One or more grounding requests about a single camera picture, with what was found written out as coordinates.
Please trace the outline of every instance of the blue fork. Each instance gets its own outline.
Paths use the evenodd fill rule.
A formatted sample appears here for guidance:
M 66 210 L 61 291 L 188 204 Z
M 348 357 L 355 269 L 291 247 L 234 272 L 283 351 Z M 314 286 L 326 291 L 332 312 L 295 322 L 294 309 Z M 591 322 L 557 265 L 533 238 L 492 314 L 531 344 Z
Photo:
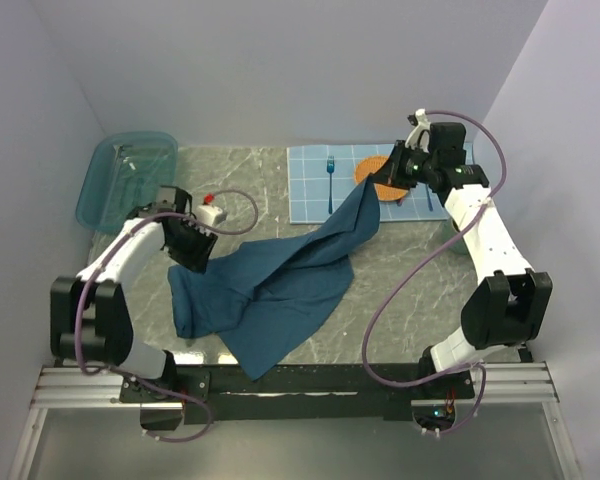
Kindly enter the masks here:
M 329 174 L 329 215 L 333 213 L 333 171 L 336 169 L 336 162 L 333 155 L 327 157 L 327 173 Z

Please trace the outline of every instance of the black metal bar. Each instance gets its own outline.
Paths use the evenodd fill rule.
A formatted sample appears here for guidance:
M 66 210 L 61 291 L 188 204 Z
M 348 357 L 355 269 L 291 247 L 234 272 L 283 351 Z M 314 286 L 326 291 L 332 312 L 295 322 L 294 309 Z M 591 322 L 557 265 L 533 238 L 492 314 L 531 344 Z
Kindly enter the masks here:
M 418 364 L 376 364 L 374 371 L 390 380 L 415 380 Z M 206 400 L 217 420 L 380 417 L 411 420 L 411 401 L 445 399 L 453 388 L 455 398 L 473 398 L 468 372 L 448 375 L 428 384 L 393 389 L 373 380 L 362 365 L 279 365 L 256 381 L 237 365 L 178 366 L 180 387 Z M 170 401 L 139 386 L 127 384 L 123 403 Z M 145 418 L 151 418 L 144 412 Z M 206 415 L 185 404 L 184 423 L 204 423 Z

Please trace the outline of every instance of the glass panel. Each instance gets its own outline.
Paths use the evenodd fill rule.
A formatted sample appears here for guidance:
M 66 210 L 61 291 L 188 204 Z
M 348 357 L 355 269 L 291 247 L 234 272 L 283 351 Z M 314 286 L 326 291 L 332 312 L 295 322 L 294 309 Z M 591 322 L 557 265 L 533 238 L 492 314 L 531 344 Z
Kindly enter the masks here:
M 541 405 L 486 405 L 440 441 L 413 422 L 273 420 L 221 422 L 185 445 L 142 437 L 137 411 L 110 409 L 50 411 L 29 478 L 519 480 L 559 471 Z

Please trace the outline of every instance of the teal fabric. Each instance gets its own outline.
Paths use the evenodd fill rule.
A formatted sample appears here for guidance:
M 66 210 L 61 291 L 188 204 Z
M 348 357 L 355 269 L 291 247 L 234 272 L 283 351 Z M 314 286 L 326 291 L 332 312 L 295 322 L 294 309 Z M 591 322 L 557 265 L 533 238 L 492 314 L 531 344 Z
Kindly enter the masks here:
M 182 338 L 217 333 L 252 379 L 315 333 L 353 280 L 349 254 L 378 231 L 373 183 L 358 185 L 316 231 L 245 242 L 205 274 L 169 269 Z

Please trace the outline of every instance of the white wall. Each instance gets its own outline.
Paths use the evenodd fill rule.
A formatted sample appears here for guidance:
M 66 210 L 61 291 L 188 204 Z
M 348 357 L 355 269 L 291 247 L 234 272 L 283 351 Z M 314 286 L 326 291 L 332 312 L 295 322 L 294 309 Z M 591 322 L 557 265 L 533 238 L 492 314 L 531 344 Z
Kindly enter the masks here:
M 51 357 L 49 287 L 86 260 L 74 208 L 102 135 L 31 4 L 0 0 L 0 479 Z
M 484 118 L 546 0 L 33 0 L 107 133 L 286 145 Z
M 593 3 L 549 1 L 486 124 L 511 171 L 498 208 L 520 249 L 554 280 L 533 352 L 549 363 L 586 478 L 600 479 L 600 0 Z M 476 159 L 486 158 L 491 150 L 478 141 Z

